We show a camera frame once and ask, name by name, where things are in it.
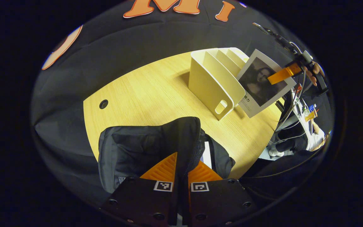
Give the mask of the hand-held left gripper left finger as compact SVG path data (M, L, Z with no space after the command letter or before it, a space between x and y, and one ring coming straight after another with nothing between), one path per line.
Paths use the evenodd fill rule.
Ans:
M100 207L104 213L138 227L177 224L178 153L154 165L141 177L127 177Z

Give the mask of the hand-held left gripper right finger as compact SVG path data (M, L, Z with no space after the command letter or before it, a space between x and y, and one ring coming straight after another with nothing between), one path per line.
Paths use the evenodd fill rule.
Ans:
M233 178L223 179L205 163L188 173L189 227L226 227L258 210L248 191Z

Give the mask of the grey portrait cover book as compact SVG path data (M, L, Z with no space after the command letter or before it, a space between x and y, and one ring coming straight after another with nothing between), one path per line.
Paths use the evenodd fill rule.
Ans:
M271 84L268 78L280 70L281 66L255 49L239 71L237 80L246 93L238 105L249 118L274 104L297 84L291 77Z

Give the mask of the blue cover book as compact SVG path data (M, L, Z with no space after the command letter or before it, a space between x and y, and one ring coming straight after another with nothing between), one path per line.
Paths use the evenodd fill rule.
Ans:
M210 143L206 141L204 143L205 149L204 152L200 158L200 161L207 165L210 169L213 169L213 162L212 162L212 155L211 155L211 149L210 149Z

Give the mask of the black schoolbag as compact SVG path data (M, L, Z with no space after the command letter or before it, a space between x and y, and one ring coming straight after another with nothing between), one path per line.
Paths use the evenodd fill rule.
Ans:
M164 158L177 153L181 161L176 169L180 180L197 167L210 146L212 169L226 179L235 160L225 148L201 128L197 117L181 117L164 125L114 126L101 132L98 169L101 184L113 193L121 184L120 178L141 177Z

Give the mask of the cream plastic bookshelf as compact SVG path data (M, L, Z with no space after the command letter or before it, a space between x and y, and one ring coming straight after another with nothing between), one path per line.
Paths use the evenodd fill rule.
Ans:
M246 95L237 77L248 59L235 47L191 52L188 88L218 120L228 115Z

